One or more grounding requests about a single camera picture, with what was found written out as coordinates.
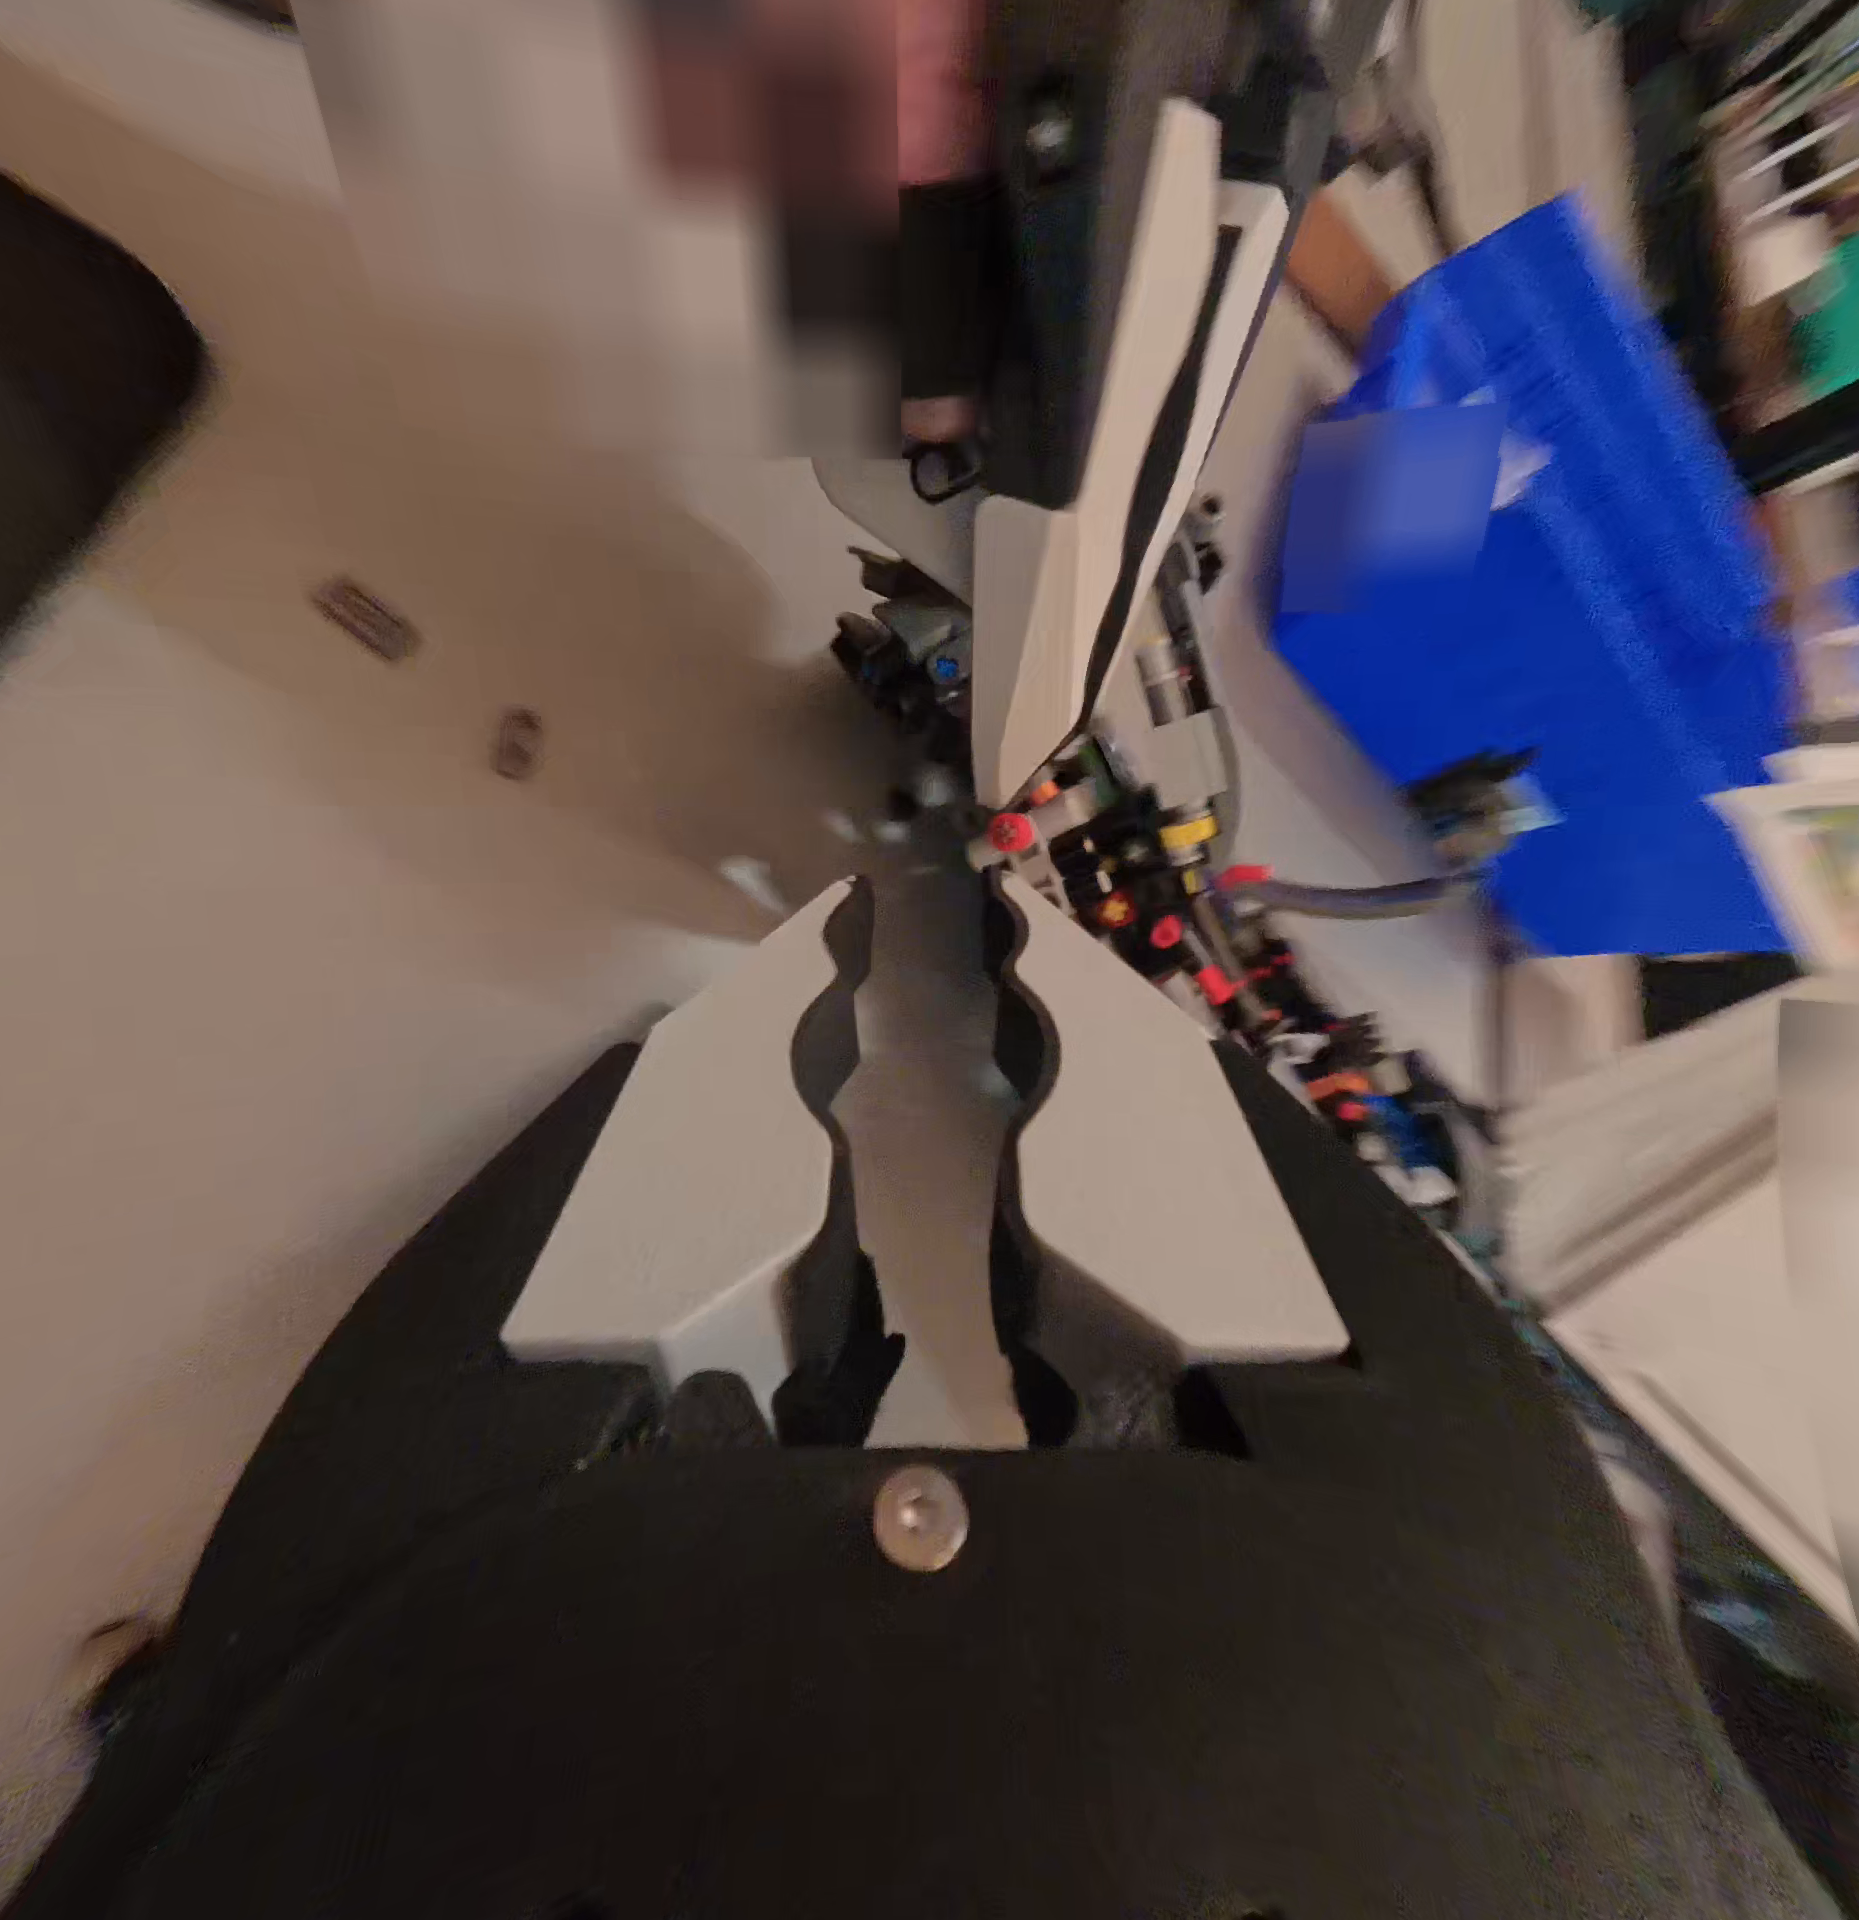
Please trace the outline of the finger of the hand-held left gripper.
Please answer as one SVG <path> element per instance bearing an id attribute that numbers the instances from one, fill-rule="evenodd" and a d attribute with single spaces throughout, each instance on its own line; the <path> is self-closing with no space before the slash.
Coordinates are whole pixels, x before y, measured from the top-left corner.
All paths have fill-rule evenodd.
<path id="1" fill-rule="evenodd" d="M 1220 183 L 1218 231 L 1184 356 L 1156 404 L 1142 459 L 1126 488 L 1114 589 L 1084 668 L 1081 723 L 1089 723 L 1142 589 L 1210 459 L 1242 367 L 1252 354 L 1289 241 L 1289 201 L 1275 183 Z"/>
<path id="2" fill-rule="evenodd" d="M 1107 333 L 1105 380 L 1062 508 L 988 496 L 972 556 L 972 784 L 1002 808 L 1072 730 L 1123 582 L 1160 417 L 1195 349 L 1218 246 L 1220 128 L 1172 99 Z"/>

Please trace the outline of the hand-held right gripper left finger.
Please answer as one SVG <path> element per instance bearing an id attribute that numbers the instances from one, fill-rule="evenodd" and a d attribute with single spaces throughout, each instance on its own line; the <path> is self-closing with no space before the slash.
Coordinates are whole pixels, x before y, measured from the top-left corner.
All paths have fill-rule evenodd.
<path id="1" fill-rule="evenodd" d="M 869 936 L 869 881 L 841 878 L 650 1029 L 501 1326 L 509 1361 L 625 1364 L 662 1396 L 718 1372 L 759 1412 L 841 1361 L 860 1237 L 833 1104 Z"/>

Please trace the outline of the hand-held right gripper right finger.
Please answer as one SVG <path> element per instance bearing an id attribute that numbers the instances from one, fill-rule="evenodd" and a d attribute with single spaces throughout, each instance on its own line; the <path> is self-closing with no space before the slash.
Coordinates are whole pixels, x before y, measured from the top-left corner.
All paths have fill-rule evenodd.
<path id="1" fill-rule="evenodd" d="M 1014 1097 L 988 1227 L 1011 1372 L 1081 1404 L 1128 1377 L 1349 1361 L 1201 1020 L 1011 874 L 986 885 L 986 947 Z"/>

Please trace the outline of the grey lego car model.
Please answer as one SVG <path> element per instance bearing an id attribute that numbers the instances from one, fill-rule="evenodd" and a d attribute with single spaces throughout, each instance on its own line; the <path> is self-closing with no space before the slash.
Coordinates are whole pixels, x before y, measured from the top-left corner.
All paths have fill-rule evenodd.
<path id="1" fill-rule="evenodd" d="M 1405 789 L 1432 834 L 1432 874 L 1404 881 L 1300 881 L 1226 853 L 1242 773 L 1202 662 L 1205 599 L 1224 575 L 1220 499 L 1201 492 L 1136 615 L 1105 710 L 1063 740 L 1005 802 L 1039 846 L 988 859 L 991 814 L 972 785 L 972 611 L 907 556 L 856 546 L 869 611 L 847 611 L 833 656 L 914 747 L 892 814 L 940 813 L 969 862 L 1011 871 L 1211 1034 L 1284 1077 L 1305 1108 L 1424 1220 L 1475 1255 L 1501 1237 L 1494 1108 L 1469 1104 L 1372 1013 L 1346 1013 L 1301 968 L 1288 921 L 1392 926 L 1458 898 L 1539 826 L 1533 750 L 1474 753 Z"/>

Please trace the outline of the grey lego piece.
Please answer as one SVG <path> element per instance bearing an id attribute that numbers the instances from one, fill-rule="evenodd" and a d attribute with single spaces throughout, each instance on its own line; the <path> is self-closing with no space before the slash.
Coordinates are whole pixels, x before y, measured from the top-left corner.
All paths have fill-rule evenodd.
<path id="1" fill-rule="evenodd" d="M 331 627 L 379 662 L 408 662 L 421 646 L 414 621 L 363 589 L 353 578 L 321 579 L 309 592 L 309 602 Z"/>

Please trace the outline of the person's left hand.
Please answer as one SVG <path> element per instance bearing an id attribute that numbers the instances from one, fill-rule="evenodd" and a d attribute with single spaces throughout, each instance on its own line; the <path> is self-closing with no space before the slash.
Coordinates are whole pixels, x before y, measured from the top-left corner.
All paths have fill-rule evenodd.
<path id="1" fill-rule="evenodd" d="M 895 3 L 898 185 L 976 179 L 988 167 L 986 3 Z"/>

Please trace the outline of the blue plastic bin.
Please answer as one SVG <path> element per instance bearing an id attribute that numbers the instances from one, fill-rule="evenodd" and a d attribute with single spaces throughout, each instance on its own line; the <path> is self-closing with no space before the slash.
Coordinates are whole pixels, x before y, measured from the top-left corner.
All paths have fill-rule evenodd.
<path id="1" fill-rule="evenodd" d="M 1271 644 L 1410 789 L 1523 763 L 1490 865 L 1556 958 L 1787 950 L 1720 792 L 1790 697 L 1751 502 L 1678 356 L 1553 196 L 1416 277 L 1301 428 Z"/>

